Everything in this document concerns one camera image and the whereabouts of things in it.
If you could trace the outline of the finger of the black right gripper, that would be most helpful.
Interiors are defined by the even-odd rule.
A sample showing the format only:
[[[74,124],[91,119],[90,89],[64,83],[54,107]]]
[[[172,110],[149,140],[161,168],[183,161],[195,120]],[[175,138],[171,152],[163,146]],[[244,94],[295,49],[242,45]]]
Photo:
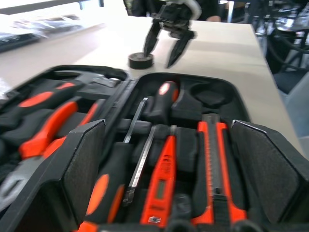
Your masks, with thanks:
[[[189,41],[193,39],[193,32],[192,31],[185,31],[180,38],[177,40],[177,42],[175,43],[170,56],[169,56],[169,60],[168,63],[166,65],[166,68],[170,68],[171,66],[173,66],[177,60],[180,58],[180,56],[182,55],[182,53],[184,52],[184,50],[186,49]]]
[[[157,43],[157,37],[161,31],[160,23],[158,20],[153,20],[152,26],[147,34],[144,43],[144,55],[148,56],[153,51]]]

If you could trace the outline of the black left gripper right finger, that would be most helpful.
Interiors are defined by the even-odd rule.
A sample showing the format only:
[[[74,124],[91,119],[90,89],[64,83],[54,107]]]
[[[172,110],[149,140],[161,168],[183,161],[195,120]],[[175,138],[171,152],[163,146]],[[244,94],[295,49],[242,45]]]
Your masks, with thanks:
[[[234,120],[231,134],[267,232],[309,232],[309,160],[278,131]]]

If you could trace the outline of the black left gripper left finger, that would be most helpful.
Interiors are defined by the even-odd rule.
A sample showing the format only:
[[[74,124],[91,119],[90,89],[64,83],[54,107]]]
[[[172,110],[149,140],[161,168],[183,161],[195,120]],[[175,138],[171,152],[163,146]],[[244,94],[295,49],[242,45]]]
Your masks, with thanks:
[[[103,119],[72,130],[36,169],[0,219],[0,232],[71,232],[79,228],[103,151]]]

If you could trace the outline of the black electrical tape roll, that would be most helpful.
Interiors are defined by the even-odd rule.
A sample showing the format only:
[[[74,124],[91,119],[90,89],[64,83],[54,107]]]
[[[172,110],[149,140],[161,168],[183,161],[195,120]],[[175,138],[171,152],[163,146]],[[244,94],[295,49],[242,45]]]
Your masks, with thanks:
[[[132,53],[128,56],[128,66],[135,70],[145,70],[153,66],[154,56],[144,55],[143,52]]]

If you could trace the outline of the black orange Phillips screwdriver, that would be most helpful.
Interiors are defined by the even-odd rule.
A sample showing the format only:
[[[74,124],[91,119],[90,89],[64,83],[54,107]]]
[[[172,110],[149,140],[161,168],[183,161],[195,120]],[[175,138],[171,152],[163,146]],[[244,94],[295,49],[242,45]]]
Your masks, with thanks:
[[[153,110],[150,113],[150,118],[155,123],[155,125],[151,127],[149,136],[145,142],[137,166],[128,185],[125,197],[123,199],[123,205],[125,207],[129,206],[133,202],[135,190],[140,181],[140,176],[144,169],[144,165],[146,163],[148,153],[154,139],[157,123],[167,123],[170,108],[172,104],[177,100],[178,95],[178,86],[175,82],[172,81],[164,82],[158,89],[158,92],[154,98]]]

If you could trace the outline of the black tool case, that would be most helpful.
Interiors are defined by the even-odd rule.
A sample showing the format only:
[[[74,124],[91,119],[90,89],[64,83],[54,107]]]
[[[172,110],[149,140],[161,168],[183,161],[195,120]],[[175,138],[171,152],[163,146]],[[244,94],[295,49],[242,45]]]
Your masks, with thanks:
[[[31,78],[24,84],[8,93],[8,99],[0,105],[0,115],[8,112],[23,100],[43,91],[51,90],[59,84],[74,79],[57,75],[57,71],[77,70],[112,76],[126,77],[116,87],[105,87],[99,84],[89,84],[77,90],[73,96],[81,97],[78,101],[79,110],[73,114],[61,127],[55,139],[67,137],[78,126],[101,120],[105,121],[103,151],[99,157],[96,181],[101,168],[108,161],[112,147],[116,142],[122,142],[128,132],[131,121],[143,98],[147,97],[142,114],[134,127],[130,144],[132,153],[126,167],[124,194],[111,223],[92,224],[83,222],[79,228],[71,232],[231,232],[233,225],[201,225],[192,223],[192,195],[197,176],[198,136],[197,126],[205,114],[218,114],[229,129],[234,156],[238,159],[238,150],[231,134],[231,122],[234,119],[248,120],[248,115],[236,88],[229,82],[209,77],[193,76],[178,73],[150,73],[137,80],[132,80],[123,70],[85,65],[63,65],[50,68]],[[172,104],[167,123],[157,123],[154,139],[148,153],[140,181],[135,190],[133,202],[123,205],[128,185],[133,176],[142,149],[155,123],[150,118],[155,96],[160,86],[166,82],[175,82],[179,95]],[[0,126],[0,186],[5,178],[13,172],[23,159],[19,153],[22,143],[30,140],[43,126],[46,119],[58,108],[47,107],[22,116],[16,127]],[[171,211],[165,228],[154,225],[141,225],[140,218],[153,170],[159,159],[170,127],[177,126],[176,136],[176,181],[174,186]],[[247,197],[247,213],[249,197],[244,181]]]

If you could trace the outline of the black orange flathead screwdriver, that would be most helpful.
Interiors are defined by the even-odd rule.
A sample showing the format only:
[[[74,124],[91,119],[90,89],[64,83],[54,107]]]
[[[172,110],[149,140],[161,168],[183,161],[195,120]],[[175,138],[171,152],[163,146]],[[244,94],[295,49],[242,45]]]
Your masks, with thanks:
[[[132,153],[130,140],[147,100],[145,97],[139,103],[124,140],[113,145],[108,161],[99,172],[85,216],[87,223],[111,223],[116,216],[124,194],[126,167]]]

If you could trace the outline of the silver adjustable wrench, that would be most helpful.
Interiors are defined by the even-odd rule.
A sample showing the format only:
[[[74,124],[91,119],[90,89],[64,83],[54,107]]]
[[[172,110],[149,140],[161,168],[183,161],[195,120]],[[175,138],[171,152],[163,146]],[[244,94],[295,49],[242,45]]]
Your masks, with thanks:
[[[41,156],[25,159],[13,172],[8,174],[0,186],[0,211],[7,208],[16,199],[43,161],[44,158]]]

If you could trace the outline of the orange black utility knife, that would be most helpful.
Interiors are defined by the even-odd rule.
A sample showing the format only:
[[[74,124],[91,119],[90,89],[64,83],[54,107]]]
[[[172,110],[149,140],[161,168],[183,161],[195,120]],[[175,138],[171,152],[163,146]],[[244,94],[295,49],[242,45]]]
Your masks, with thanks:
[[[192,223],[231,226],[246,220],[244,181],[234,156],[229,129],[218,114],[205,114],[197,126],[197,176]]]

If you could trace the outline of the orange voltage tester pen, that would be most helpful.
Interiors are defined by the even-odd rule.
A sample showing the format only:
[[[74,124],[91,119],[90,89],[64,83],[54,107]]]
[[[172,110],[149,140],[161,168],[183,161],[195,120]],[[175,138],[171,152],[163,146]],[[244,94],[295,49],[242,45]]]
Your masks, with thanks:
[[[176,128],[175,125],[170,127],[170,135],[153,170],[140,218],[141,225],[165,228],[168,224],[176,181]]]

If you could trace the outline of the black office chair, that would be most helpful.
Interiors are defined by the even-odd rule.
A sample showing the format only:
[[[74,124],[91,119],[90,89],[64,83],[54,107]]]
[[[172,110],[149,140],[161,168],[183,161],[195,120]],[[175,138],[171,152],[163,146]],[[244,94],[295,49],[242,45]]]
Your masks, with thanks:
[[[280,91],[289,94],[309,73],[309,28],[283,31],[274,29],[267,36],[266,60]]]

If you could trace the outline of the dark keyboard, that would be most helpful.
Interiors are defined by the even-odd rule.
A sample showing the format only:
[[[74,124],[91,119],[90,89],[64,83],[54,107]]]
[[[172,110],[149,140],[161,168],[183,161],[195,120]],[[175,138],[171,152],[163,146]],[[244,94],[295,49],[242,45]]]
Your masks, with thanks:
[[[0,33],[0,53],[10,51],[28,44],[35,43],[39,37],[32,33],[27,34],[10,34]]]

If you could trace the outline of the orange handled pliers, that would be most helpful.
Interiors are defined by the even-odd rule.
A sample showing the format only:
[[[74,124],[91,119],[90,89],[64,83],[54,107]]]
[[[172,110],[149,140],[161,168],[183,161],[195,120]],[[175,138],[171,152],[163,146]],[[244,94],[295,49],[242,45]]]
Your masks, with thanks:
[[[81,97],[74,97],[60,105],[46,119],[41,129],[28,141],[19,147],[19,153],[23,160],[33,157],[48,158],[65,141],[66,137],[55,139],[56,134],[63,124],[79,110],[78,101]]]

